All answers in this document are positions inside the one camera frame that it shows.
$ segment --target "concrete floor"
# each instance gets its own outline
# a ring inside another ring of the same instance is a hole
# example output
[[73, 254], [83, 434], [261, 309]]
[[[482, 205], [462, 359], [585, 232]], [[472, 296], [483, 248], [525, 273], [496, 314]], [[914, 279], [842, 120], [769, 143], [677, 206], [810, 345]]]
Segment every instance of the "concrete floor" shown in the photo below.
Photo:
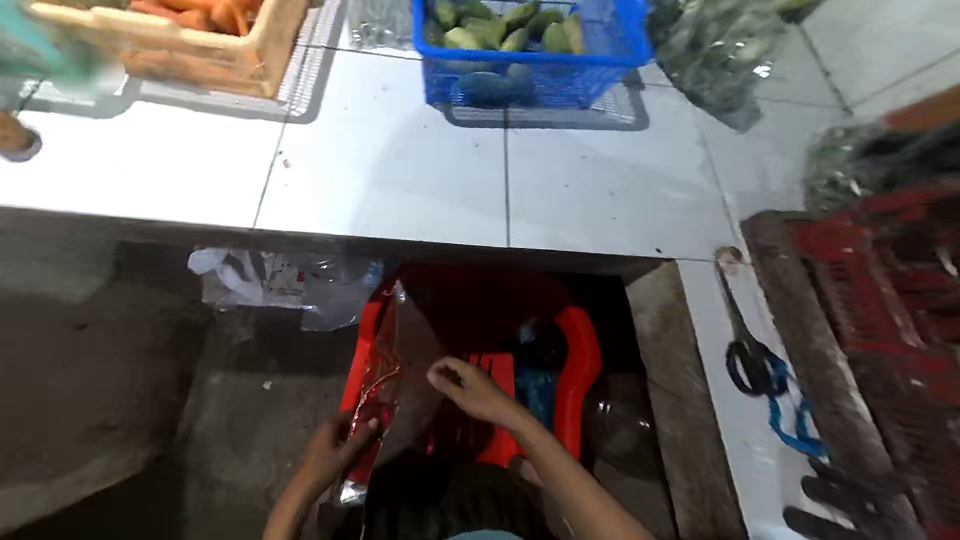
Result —
[[[4, 538], [259, 538], [339, 406], [356, 327], [304, 332], [284, 309], [214, 316], [188, 250], [0, 233], [0, 253], [0, 425], [17, 427], [0, 435], [0, 501], [32, 482], [48, 489], [26, 510], [66, 506]], [[597, 473], [674, 537], [661, 484]]]

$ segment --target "scissors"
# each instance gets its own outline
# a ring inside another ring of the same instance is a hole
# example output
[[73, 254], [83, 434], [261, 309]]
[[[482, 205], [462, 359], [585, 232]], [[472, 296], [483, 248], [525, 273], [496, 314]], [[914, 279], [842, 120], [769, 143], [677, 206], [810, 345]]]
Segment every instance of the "scissors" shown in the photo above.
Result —
[[[733, 326], [733, 341], [727, 346], [727, 373], [737, 389], [748, 396], [777, 397], [786, 393], [787, 380], [779, 371], [785, 366], [783, 360], [774, 355], [770, 348], [760, 343], [747, 329], [743, 314], [736, 305], [733, 291], [727, 282], [721, 259], [743, 260], [740, 250], [720, 248], [716, 253], [717, 276], [724, 289], [724, 300]], [[740, 376], [740, 370], [747, 376]]]

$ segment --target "blue plastic basket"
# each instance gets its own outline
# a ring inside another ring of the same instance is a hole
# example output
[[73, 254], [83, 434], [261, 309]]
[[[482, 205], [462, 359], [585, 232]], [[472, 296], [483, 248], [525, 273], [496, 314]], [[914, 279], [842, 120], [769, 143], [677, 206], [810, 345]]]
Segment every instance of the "blue plastic basket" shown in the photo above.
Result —
[[[541, 2], [541, 10], [580, 13], [584, 55], [434, 47], [423, 35], [432, 2], [413, 0], [414, 45], [423, 55], [423, 86], [430, 104], [586, 109], [627, 71], [653, 58], [645, 31], [646, 0]], [[485, 3], [505, 13], [519, 2]]]

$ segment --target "hand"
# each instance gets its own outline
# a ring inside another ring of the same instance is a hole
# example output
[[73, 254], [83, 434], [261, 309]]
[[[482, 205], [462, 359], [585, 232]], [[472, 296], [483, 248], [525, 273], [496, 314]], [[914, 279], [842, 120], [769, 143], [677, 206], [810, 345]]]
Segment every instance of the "hand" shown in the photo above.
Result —
[[477, 420], [512, 430], [518, 421], [530, 416], [487, 372], [457, 358], [447, 356], [437, 360], [426, 377], [441, 394]]
[[329, 485], [373, 439], [376, 419], [359, 427], [352, 437], [350, 431], [352, 411], [345, 411], [324, 420], [306, 445], [300, 472], [311, 481]]

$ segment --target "black scissor handle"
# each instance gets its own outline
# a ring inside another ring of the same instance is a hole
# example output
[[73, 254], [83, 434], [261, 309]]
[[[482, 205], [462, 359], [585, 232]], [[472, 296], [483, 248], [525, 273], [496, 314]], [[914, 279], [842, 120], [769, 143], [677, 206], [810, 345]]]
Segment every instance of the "black scissor handle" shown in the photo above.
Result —
[[[773, 353], [762, 343], [755, 345], [753, 355], [743, 341], [731, 341], [727, 346], [727, 373], [733, 384], [748, 396], [779, 396], [786, 393], [786, 380], [774, 381]], [[738, 363], [747, 381], [740, 377]]]

